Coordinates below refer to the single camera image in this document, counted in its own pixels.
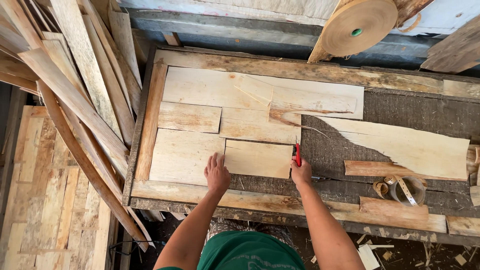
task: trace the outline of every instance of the human hand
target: human hand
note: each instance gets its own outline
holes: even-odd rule
[[[225,155],[216,160],[217,153],[208,158],[207,166],[204,169],[204,175],[207,179],[208,191],[213,194],[223,196],[230,186],[230,173],[223,166]]]
[[[302,157],[301,166],[297,165],[297,157],[293,156],[290,161],[292,168],[292,179],[300,191],[305,186],[312,185],[312,166]]]

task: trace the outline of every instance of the red utility knife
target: red utility knife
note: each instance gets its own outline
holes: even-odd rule
[[[297,149],[297,155],[296,155],[296,159],[297,159],[297,166],[301,166],[301,160],[300,160],[300,144],[299,144],[299,141],[297,139],[297,136],[295,136],[295,142],[296,142],[296,145],[295,145],[295,148]]]

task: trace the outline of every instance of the patterned shorts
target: patterned shorts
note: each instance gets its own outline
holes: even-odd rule
[[[259,222],[228,220],[224,218],[218,218],[218,220],[210,222],[210,229],[208,229],[207,238],[205,244],[214,235],[226,231],[243,231],[243,232],[260,232],[266,233],[278,239],[280,242],[285,243],[295,249],[292,240],[292,234],[288,228],[284,225],[273,225]]]

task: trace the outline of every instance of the human arm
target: human arm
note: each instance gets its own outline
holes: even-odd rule
[[[322,270],[365,270],[345,230],[330,214],[312,184],[312,167],[304,159],[298,167],[291,161],[292,179],[297,185],[307,216],[313,250]]]
[[[230,185],[230,173],[223,166],[225,155],[218,162],[216,158],[217,153],[210,156],[204,169],[207,194],[172,234],[158,256],[154,270],[167,266],[197,269],[213,212]]]

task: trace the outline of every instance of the person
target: person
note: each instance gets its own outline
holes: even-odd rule
[[[230,185],[224,158],[222,155],[217,162],[215,153],[208,159],[204,169],[208,192],[170,237],[154,270],[304,270],[285,226],[260,224],[250,228],[225,219],[211,224],[215,208]],[[298,167],[294,158],[291,175],[300,192],[320,269],[365,270],[349,236],[315,191],[310,164],[302,158]]]

